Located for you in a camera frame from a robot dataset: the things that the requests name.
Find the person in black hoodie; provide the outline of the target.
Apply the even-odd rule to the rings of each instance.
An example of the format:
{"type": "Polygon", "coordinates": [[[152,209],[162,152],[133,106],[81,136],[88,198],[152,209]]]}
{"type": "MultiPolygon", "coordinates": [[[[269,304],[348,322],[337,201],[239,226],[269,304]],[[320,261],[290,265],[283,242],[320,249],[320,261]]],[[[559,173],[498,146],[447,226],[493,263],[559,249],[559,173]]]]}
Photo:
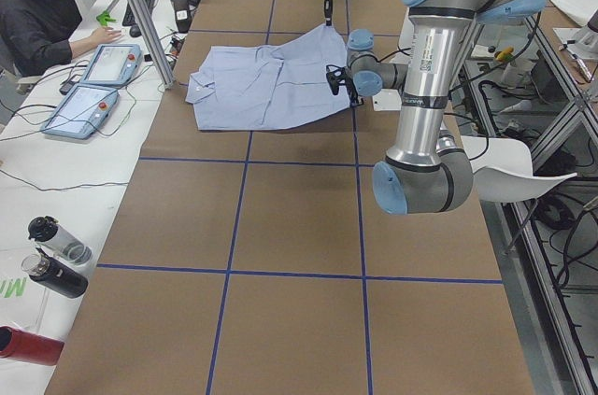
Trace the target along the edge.
{"type": "Polygon", "coordinates": [[[75,0],[1,0],[1,38],[22,77],[41,76],[121,37],[121,31],[100,26],[72,41],[81,22],[75,0]]]}

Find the red water bottle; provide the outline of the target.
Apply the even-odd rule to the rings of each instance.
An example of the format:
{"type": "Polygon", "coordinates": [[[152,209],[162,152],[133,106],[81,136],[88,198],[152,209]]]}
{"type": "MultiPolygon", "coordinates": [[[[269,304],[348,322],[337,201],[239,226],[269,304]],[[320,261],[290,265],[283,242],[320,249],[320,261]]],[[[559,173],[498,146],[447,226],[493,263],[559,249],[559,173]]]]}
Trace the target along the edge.
{"type": "Polygon", "coordinates": [[[64,343],[46,336],[1,327],[1,358],[40,365],[55,365],[64,343]]]}

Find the teach pendant tablet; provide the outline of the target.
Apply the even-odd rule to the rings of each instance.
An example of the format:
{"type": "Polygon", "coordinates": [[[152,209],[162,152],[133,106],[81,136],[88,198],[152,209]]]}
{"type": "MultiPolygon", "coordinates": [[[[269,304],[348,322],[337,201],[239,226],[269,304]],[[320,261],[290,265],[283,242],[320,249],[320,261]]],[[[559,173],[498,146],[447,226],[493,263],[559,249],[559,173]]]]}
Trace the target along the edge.
{"type": "Polygon", "coordinates": [[[104,124],[119,99],[114,88],[76,84],[42,124],[40,132],[85,140],[104,124]]]}
{"type": "Polygon", "coordinates": [[[120,87],[130,82],[142,62],[137,44],[101,44],[90,59],[80,83],[120,87]]]}

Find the lower teach pendant tablet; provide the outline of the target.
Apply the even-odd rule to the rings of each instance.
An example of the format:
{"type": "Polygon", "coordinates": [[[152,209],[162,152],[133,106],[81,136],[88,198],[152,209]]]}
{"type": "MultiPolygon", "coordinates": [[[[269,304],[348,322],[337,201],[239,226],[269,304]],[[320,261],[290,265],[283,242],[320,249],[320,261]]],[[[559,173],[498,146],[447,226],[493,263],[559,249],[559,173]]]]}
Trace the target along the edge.
{"type": "Polygon", "coordinates": [[[119,99],[114,88],[76,84],[42,124],[40,132],[85,140],[104,124],[119,99]]]}

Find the clear bottle black lid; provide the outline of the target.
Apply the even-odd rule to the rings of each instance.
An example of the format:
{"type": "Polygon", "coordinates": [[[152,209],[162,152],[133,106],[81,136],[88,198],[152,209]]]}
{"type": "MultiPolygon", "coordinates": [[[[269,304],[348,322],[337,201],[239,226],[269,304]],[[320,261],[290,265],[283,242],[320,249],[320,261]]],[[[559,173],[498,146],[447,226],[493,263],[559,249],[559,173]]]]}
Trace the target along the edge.
{"type": "Polygon", "coordinates": [[[93,255],[89,247],[51,216],[32,219],[27,230],[30,240],[52,250],[59,257],[73,264],[86,263],[93,255]]]}

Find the white plastic chair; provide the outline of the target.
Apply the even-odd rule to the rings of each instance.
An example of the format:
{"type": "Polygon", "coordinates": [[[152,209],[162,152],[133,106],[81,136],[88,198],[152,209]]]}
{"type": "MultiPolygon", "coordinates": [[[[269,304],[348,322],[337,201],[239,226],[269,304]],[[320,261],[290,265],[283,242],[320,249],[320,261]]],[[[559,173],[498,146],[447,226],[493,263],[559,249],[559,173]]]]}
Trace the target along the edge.
{"type": "Polygon", "coordinates": [[[538,199],[577,173],[535,176],[531,152],[521,141],[463,135],[463,148],[470,159],[474,185],[480,200],[515,203],[538,199]]]}

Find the black water bottle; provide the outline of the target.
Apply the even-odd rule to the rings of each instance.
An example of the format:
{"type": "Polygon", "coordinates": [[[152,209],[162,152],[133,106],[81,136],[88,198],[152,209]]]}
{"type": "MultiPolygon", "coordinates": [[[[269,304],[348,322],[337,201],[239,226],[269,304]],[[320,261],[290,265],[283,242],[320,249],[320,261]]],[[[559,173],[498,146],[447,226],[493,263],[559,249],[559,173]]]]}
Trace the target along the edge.
{"type": "Polygon", "coordinates": [[[41,248],[37,253],[26,256],[21,268],[32,281],[69,299],[82,296],[88,288],[84,275],[50,257],[41,248]]]}

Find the aluminium frame post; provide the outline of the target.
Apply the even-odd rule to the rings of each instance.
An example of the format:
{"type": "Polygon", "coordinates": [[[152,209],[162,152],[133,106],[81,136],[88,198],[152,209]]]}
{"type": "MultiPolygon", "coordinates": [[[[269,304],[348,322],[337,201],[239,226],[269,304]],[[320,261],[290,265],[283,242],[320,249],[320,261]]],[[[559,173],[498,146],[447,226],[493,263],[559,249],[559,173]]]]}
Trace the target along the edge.
{"type": "Polygon", "coordinates": [[[155,29],[150,10],[145,0],[127,0],[135,15],[136,23],[140,27],[141,34],[145,44],[149,49],[149,54],[153,59],[153,64],[158,71],[162,83],[166,89],[170,89],[175,81],[172,69],[166,59],[161,40],[155,29]]]}

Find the upper teach pendant tablet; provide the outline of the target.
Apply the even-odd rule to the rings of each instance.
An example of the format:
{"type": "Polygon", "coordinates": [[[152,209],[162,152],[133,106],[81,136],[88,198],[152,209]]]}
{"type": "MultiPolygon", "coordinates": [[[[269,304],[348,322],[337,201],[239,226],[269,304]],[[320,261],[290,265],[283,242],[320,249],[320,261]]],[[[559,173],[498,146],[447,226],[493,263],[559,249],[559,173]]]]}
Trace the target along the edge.
{"type": "Polygon", "coordinates": [[[142,62],[137,44],[101,44],[90,59],[80,83],[120,87],[130,82],[142,62]]]}

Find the green plastic object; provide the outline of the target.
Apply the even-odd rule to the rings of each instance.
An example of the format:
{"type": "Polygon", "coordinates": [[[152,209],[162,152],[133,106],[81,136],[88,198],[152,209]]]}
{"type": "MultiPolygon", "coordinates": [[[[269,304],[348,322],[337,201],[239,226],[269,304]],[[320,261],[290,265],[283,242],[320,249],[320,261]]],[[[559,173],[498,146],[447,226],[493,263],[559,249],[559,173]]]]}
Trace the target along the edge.
{"type": "Polygon", "coordinates": [[[111,23],[117,22],[107,10],[104,10],[96,16],[96,20],[102,27],[108,27],[111,23]]]}

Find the light blue striped shirt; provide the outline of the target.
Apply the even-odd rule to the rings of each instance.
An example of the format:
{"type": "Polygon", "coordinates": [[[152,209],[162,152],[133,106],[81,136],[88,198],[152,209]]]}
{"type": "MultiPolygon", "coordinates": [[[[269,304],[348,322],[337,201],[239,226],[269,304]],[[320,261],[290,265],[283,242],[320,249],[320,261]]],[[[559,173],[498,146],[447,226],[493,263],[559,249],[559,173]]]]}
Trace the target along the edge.
{"type": "Polygon", "coordinates": [[[328,65],[343,65],[346,44],[322,24],[285,44],[214,46],[190,75],[185,102],[207,131],[285,130],[349,108],[345,90],[333,94],[328,65]]]}

